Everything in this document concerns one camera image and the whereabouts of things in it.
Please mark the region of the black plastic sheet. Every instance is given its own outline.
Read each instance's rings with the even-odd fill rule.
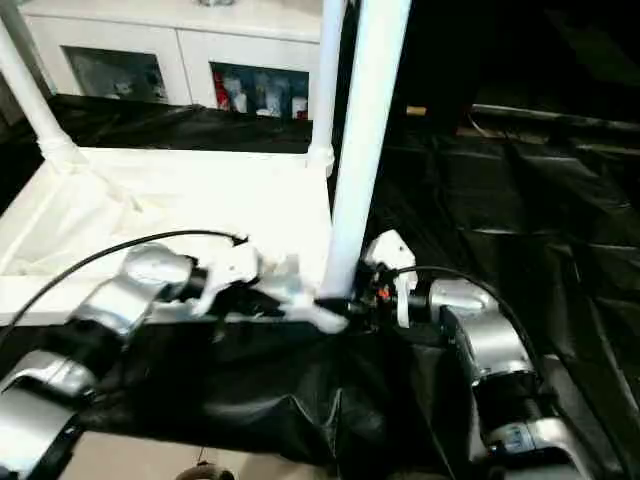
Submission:
[[[302,152],[310,133],[199,107],[55,102],[87,146]],[[9,190],[38,165],[30,141],[25,129],[0,145],[2,158],[22,162],[3,177]],[[367,231],[396,228],[419,263],[499,289],[602,478],[640,478],[639,178],[629,161],[567,148],[400,132],[387,139]],[[306,325],[245,325],[215,344],[210,329],[143,328],[88,426],[280,453],[345,479],[410,468],[469,478],[469,392],[428,327],[326,337]],[[0,370],[40,330],[18,329]]]

